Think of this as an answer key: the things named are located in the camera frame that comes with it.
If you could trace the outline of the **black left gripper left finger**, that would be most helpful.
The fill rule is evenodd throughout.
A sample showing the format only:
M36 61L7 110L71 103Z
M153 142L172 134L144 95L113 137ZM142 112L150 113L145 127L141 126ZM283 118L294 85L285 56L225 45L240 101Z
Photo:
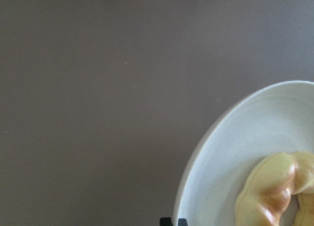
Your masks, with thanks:
M159 226L171 226L171 217L162 217L159 219Z

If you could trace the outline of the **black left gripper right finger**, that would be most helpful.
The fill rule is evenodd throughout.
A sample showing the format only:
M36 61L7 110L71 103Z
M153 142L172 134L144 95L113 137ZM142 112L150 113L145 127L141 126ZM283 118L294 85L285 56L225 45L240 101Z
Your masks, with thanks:
M185 218L178 219L178 226L187 226L187 220Z

